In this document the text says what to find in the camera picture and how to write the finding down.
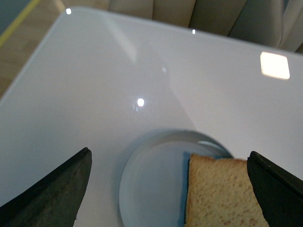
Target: bread slice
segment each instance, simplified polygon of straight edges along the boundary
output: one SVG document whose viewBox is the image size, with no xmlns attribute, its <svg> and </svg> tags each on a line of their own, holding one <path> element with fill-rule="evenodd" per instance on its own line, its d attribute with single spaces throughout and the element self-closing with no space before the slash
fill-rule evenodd
<svg viewBox="0 0 303 227">
<path fill-rule="evenodd" d="M 268 227 L 247 174 L 246 161 L 192 154 L 185 227 Z"/>
</svg>

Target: wooden floor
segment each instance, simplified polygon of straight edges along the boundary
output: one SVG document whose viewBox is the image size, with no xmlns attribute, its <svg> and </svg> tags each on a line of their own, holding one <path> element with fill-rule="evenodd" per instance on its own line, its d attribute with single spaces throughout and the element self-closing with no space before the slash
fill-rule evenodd
<svg viewBox="0 0 303 227">
<path fill-rule="evenodd" d="M 0 99 L 57 17 L 72 6 L 107 10 L 109 0 L 41 0 L 0 48 Z"/>
</svg>

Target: bread crust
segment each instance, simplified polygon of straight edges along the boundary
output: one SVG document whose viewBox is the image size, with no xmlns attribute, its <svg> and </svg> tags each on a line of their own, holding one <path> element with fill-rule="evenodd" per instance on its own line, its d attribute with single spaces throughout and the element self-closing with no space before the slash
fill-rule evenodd
<svg viewBox="0 0 303 227">
<path fill-rule="evenodd" d="M 246 163 L 241 159 L 191 155 L 185 227 L 268 227 Z"/>
</svg>

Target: glossy table surface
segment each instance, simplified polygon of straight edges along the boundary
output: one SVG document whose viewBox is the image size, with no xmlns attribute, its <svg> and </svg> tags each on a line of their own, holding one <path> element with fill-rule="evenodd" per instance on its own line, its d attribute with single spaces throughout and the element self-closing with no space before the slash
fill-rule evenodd
<svg viewBox="0 0 303 227">
<path fill-rule="evenodd" d="M 289 80 L 261 73 L 287 57 Z M 303 179 L 303 56 L 89 8 L 62 14 L 0 103 L 0 205 L 84 147 L 93 165 L 74 226 L 123 226 L 134 149 L 172 129 L 234 157 L 257 151 Z M 138 99 L 144 105 L 138 105 Z"/>
</svg>

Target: round glass plate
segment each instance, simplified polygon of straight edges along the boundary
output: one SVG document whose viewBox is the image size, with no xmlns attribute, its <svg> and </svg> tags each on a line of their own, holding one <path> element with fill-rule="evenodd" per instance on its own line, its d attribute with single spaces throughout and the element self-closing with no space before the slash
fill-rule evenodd
<svg viewBox="0 0 303 227">
<path fill-rule="evenodd" d="M 125 227 L 182 227 L 191 153 L 231 158 L 215 140 L 193 131 L 170 131 L 145 141 L 124 168 L 119 207 Z"/>
</svg>

